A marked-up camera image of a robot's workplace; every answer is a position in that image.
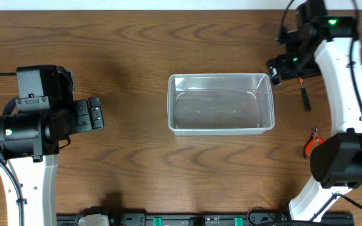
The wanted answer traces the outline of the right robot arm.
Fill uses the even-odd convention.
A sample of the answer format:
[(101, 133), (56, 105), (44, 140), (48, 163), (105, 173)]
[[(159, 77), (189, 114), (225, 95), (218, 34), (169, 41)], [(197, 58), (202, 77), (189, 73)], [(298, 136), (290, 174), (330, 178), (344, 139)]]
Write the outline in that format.
[(281, 26), (286, 52), (267, 61), (270, 80), (321, 76), (331, 110), (330, 138), (306, 150), (311, 177), (280, 225), (321, 225), (340, 198), (362, 185), (362, 61), (359, 14), (331, 16), (323, 1), (297, 7), (297, 29)]

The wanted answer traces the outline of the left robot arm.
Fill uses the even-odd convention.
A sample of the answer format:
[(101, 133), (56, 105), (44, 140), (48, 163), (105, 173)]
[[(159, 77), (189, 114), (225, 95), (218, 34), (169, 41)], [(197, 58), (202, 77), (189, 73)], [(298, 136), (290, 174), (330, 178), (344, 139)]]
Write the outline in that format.
[(0, 177), (9, 225), (56, 225), (55, 182), (60, 141), (104, 127), (101, 101), (14, 98), (0, 116)]

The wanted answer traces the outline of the small claw hammer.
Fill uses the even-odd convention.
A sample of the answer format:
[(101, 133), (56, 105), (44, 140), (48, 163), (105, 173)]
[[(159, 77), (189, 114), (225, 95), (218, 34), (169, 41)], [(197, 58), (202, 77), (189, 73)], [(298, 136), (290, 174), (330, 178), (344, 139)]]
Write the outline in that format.
[(300, 82), (300, 86), (301, 86), (301, 92), (302, 92), (302, 98), (303, 98), (303, 102), (304, 102), (304, 108), (306, 111), (311, 111), (311, 107), (310, 107), (310, 102), (309, 102), (309, 97), (307, 95), (307, 91), (304, 85), (304, 80), (299, 77), (299, 82)]

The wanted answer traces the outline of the clear plastic container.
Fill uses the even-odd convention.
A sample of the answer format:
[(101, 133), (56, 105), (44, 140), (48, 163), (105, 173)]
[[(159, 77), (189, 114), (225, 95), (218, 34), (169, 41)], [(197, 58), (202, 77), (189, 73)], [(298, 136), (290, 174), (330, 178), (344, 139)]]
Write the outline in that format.
[(176, 136), (263, 134), (275, 126), (270, 78), (265, 73), (173, 74), (167, 119)]

